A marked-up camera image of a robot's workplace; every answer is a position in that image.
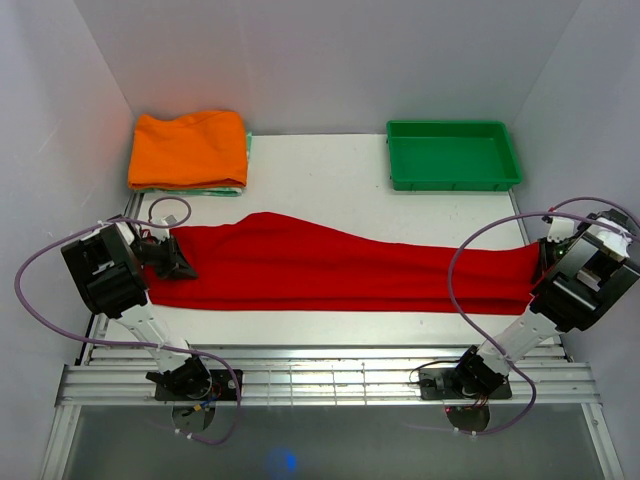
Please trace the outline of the red trousers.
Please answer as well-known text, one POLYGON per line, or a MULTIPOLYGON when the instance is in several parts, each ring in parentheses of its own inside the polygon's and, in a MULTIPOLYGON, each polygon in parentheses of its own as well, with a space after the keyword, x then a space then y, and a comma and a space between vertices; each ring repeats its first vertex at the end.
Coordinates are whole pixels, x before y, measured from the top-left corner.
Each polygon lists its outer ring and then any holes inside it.
POLYGON ((301 219, 253 213, 234 224, 172 229, 199 277, 145 270, 156 305, 216 311, 451 313, 447 289, 472 314, 519 315, 538 246, 467 249, 374 241, 301 219))

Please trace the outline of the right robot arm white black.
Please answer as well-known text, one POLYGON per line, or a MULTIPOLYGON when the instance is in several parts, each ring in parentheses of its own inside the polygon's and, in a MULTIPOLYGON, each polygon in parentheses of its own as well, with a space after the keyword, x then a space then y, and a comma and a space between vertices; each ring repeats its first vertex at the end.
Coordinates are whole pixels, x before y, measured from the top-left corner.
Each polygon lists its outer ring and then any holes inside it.
POLYGON ((485 341, 471 346, 451 371, 453 389, 489 399, 508 383, 514 364, 545 340, 585 331, 639 280, 629 248, 639 221, 619 207, 582 218, 552 209, 539 241, 540 267, 524 313, 495 337, 472 327, 485 341))

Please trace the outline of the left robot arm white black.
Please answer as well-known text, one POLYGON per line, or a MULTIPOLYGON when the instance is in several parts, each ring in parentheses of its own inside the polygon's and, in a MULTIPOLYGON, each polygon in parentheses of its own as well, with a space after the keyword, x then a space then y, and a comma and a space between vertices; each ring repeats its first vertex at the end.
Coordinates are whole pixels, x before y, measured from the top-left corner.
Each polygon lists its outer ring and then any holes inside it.
POLYGON ((201 399, 212 376, 189 344, 171 333, 155 312, 148 267, 161 280, 196 280, 174 236, 163 231, 143 237, 132 224, 114 222, 61 248, 61 254, 85 305, 124 326, 156 362, 146 378, 178 397, 201 399))

